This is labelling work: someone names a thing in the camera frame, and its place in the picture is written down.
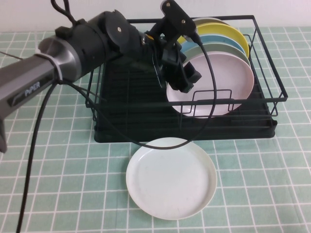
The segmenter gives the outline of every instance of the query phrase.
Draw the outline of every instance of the black wire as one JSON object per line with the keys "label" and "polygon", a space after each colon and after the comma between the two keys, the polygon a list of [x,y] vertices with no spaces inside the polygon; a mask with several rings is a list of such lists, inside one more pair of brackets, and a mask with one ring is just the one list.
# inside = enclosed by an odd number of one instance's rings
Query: black wire
{"label": "black wire", "polygon": [[67,8],[67,10],[69,11],[62,9],[59,5],[57,5],[55,0],[51,0],[51,4],[56,11],[66,16],[70,20],[70,22],[73,24],[73,26],[77,24],[77,21],[73,18],[72,14],[70,13],[68,1],[64,0],[64,4],[65,4],[65,8]]}
{"label": "black wire", "polygon": [[47,105],[47,102],[48,102],[53,90],[55,89],[56,85],[57,85],[57,83],[53,83],[52,86],[49,88],[47,94],[45,95],[44,100],[42,102],[42,105],[40,107],[40,111],[38,113],[37,121],[35,123],[34,134],[33,134],[33,138],[32,138],[31,145],[30,145],[30,152],[29,152],[29,158],[28,158],[28,164],[27,164],[24,193],[23,193],[23,198],[22,198],[22,202],[21,202],[16,233],[20,233],[20,229],[21,229],[21,226],[23,223],[23,217],[24,217],[24,213],[25,213],[25,206],[26,206],[29,181],[30,181],[31,166],[33,163],[34,152],[35,152],[35,142],[36,142],[36,139],[38,136],[38,130],[39,130],[40,122],[41,122],[41,119],[42,119],[42,116],[44,113],[44,109]]}
{"label": "black wire", "polygon": [[16,57],[16,56],[14,56],[14,55],[11,55],[11,54],[8,54],[8,53],[5,53],[5,52],[1,52],[1,51],[0,51],[0,53],[2,53],[2,54],[4,54],[4,55],[7,55],[7,56],[9,56],[9,57],[14,57],[14,58],[16,58],[16,59],[23,60],[23,58],[21,58],[21,57]]}
{"label": "black wire", "polygon": [[216,81],[215,81],[215,76],[214,76],[214,72],[213,72],[213,69],[212,69],[212,65],[210,63],[209,57],[207,55],[207,52],[206,52],[206,50],[205,50],[201,40],[198,42],[198,45],[200,46],[200,48],[203,51],[203,54],[204,54],[204,56],[206,58],[206,61],[207,61],[207,64],[208,64],[208,67],[209,67],[209,70],[210,70],[210,73],[211,73],[211,78],[212,78],[213,88],[214,88],[214,90],[213,90],[213,92],[214,92],[213,104],[212,104],[212,108],[211,108],[211,111],[209,113],[208,118],[206,119],[204,125],[202,126],[200,131],[196,134],[196,136],[194,136],[192,139],[187,140],[186,142],[183,142],[183,143],[181,143],[179,145],[176,145],[176,146],[172,146],[172,147],[155,147],[155,146],[150,146],[150,145],[146,145],[146,144],[140,143],[140,142],[138,142],[136,140],[133,140],[133,139],[129,138],[128,136],[124,135],[121,131],[119,131],[113,124],[111,124],[111,122],[101,112],[99,107],[82,90],[80,90],[78,86],[76,86],[76,85],[74,85],[74,84],[72,84],[70,82],[67,82],[67,81],[63,81],[63,84],[69,85],[73,89],[77,90],[90,103],[92,108],[94,108],[98,112],[98,114],[104,119],[104,121],[106,121],[107,125],[111,129],[115,130],[119,135],[121,135],[127,141],[132,142],[132,143],[137,144],[137,145],[142,146],[142,147],[147,147],[147,148],[156,149],[156,150],[171,150],[171,149],[179,148],[179,147],[182,147],[182,146],[190,143],[191,141],[195,140],[204,131],[205,127],[207,126],[207,124],[209,123],[210,119],[213,116],[213,113],[214,113],[214,110],[215,110],[215,106],[216,106],[217,88],[216,88]]}
{"label": "black wire", "polygon": [[68,0],[64,0],[64,5],[65,5],[65,11],[67,11],[69,14],[71,14],[70,13],[69,1]]}

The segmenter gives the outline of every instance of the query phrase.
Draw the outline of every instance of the plate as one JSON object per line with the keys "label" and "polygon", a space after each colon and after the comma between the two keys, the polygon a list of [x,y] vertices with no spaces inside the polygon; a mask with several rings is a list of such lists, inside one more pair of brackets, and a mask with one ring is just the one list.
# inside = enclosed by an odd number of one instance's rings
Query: plate
{"label": "plate", "polygon": [[[231,54],[241,58],[249,66],[251,66],[251,64],[250,64],[249,60],[247,59],[247,57],[245,56],[245,54],[243,52],[241,52],[240,50],[238,50],[234,46],[228,45],[226,43],[205,43],[203,46],[204,46],[206,52],[217,51],[217,52],[231,53]],[[194,47],[194,48],[184,52],[184,54],[187,57],[185,62],[189,61],[189,59],[191,59],[192,57],[196,57],[200,53],[203,53],[203,52],[202,52],[202,50],[201,50],[201,48],[199,46]]]}
{"label": "plate", "polygon": [[[148,145],[170,147],[181,138],[160,138]],[[190,142],[173,150],[141,147],[126,170],[126,185],[136,205],[161,219],[177,220],[201,211],[213,198],[216,168],[208,154]]]}
{"label": "plate", "polygon": [[[201,41],[203,44],[204,43],[212,43],[212,42],[226,43],[226,44],[229,44],[229,45],[236,47],[237,49],[239,49],[241,52],[243,52],[246,55],[242,46],[238,42],[236,42],[235,40],[233,40],[227,36],[217,35],[217,34],[207,34],[207,35],[200,36],[200,38],[201,38]],[[194,42],[186,41],[181,46],[182,46],[181,51],[186,52],[189,49],[197,47],[198,45]]]}
{"label": "plate", "polygon": [[212,17],[195,18],[195,19],[193,19],[193,21],[194,21],[196,26],[198,26],[200,24],[204,24],[204,23],[223,23],[223,24],[229,25],[220,19],[212,18]]}
{"label": "plate", "polygon": [[[208,56],[215,74],[218,90],[217,99],[230,98],[230,90],[232,90],[231,98],[236,100],[247,99],[254,86],[254,74],[249,65],[241,58],[226,52],[208,52]],[[190,62],[194,68],[201,73],[202,78],[194,84],[194,87],[188,93],[175,91],[168,84],[166,95],[169,102],[192,101],[193,95],[193,100],[212,100],[214,98],[213,91],[211,91],[213,90],[211,75],[205,56],[200,54],[192,58]],[[234,110],[239,106],[240,104],[230,106],[228,106],[228,104],[218,104],[215,107],[213,115],[220,116],[227,114],[229,110]],[[181,112],[180,106],[173,106],[173,108],[176,111]],[[182,113],[186,116],[206,118],[210,111],[211,105],[197,105],[195,112],[194,106],[191,107],[191,105],[185,105],[183,106]]]}
{"label": "plate", "polygon": [[[249,56],[249,47],[246,38],[237,29],[222,23],[205,23],[197,26],[199,35],[204,34],[221,34],[238,42],[245,51],[246,56]],[[178,42],[180,44],[186,41],[182,36],[179,37]]]}

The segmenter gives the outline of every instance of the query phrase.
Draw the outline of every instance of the light blue plate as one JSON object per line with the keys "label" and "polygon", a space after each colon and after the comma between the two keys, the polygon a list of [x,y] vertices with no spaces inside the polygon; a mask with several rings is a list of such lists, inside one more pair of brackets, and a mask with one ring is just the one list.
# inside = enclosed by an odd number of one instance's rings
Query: light blue plate
{"label": "light blue plate", "polygon": [[[201,35],[200,38],[201,38],[201,41],[203,44],[204,43],[210,43],[210,42],[226,43],[226,44],[229,44],[229,45],[236,47],[238,50],[241,50],[246,55],[242,46],[238,42],[236,42],[235,40],[233,40],[227,36],[218,35],[218,34],[206,34],[206,35]],[[182,46],[181,51],[186,52],[189,49],[192,49],[198,45],[194,42],[186,41],[185,43],[182,43],[181,46]]]}

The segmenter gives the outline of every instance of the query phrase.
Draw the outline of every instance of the tiled tabletop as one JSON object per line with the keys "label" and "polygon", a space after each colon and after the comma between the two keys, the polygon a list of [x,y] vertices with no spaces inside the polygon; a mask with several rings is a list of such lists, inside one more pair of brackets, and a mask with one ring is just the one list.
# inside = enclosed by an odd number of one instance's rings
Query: tiled tabletop
{"label": "tiled tabletop", "polygon": [[[138,147],[97,144],[91,111],[83,98],[61,86],[52,94],[41,123],[23,231],[311,232],[311,27],[261,31],[289,99],[278,104],[278,126],[272,139],[195,142],[211,156],[218,174],[216,194],[202,212],[165,221],[140,210],[125,184],[127,163]],[[50,35],[38,33],[38,38]],[[34,39],[34,33],[0,33],[0,50],[26,58],[34,53]],[[255,47],[263,69],[271,73],[258,39]],[[13,62],[16,59],[0,54],[0,67]],[[277,92],[276,81],[269,75],[267,81],[272,92]],[[78,84],[87,87],[88,76]],[[5,121],[8,152],[0,155],[3,233],[16,229],[30,132],[43,96]]]}

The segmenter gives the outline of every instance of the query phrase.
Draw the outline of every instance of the black wire dish rack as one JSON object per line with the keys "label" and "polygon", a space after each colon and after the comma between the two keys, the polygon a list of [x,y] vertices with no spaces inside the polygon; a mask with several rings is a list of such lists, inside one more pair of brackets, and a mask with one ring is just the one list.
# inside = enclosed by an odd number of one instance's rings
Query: black wire dish rack
{"label": "black wire dish rack", "polygon": [[[254,16],[215,17],[221,20],[252,20],[254,33],[245,34],[249,41],[249,61],[254,73],[254,87],[246,100],[217,99],[216,104],[228,105],[228,114],[214,116],[197,140],[269,138],[275,135],[278,115],[277,103],[287,100],[287,93],[273,64]],[[130,23],[156,23],[159,19],[133,19]],[[258,53],[264,54],[260,59]],[[173,106],[212,105],[213,100],[168,102],[166,91],[160,89],[156,73],[104,64],[90,74],[88,90],[101,97],[94,102],[103,114],[122,133],[141,142],[161,137],[191,139],[202,128],[206,119],[185,116]],[[235,110],[234,104],[241,104]],[[97,142],[124,142],[116,131],[92,109]]]}

